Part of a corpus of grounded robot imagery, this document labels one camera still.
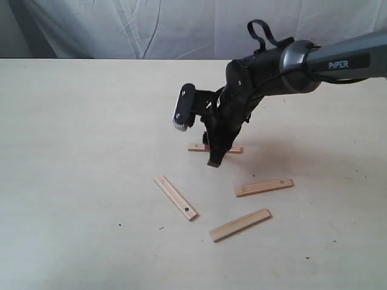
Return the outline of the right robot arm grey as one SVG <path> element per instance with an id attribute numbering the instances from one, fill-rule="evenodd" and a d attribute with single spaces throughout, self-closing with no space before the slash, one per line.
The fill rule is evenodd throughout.
<path id="1" fill-rule="evenodd" d="M 229 62 L 213 115 L 203 120 L 210 149 L 208 166 L 221 165 L 243 123 L 249 122 L 264 97 L 306 94 L 322 82 L 347 84 L 381 77 L 386 77 L 384 30 L 324 47 L 297 40 L 285 48 Z"/>

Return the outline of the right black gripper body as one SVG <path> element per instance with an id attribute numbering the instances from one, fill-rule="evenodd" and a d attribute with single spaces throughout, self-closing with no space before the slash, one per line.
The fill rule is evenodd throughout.
<path id="1" fill-rule="evenodd" d="M 250 121 L 253 110 L 263 97 L 231 86 L 224 86 L 217 91 L 220 91 L 220 95 L 212 107 L 215 115 L 205 120 L 201 118 L 201 122 L 203 120 L 205 125 L 209 146 L 225 147 L 228 151 L 242 125 Z"/>

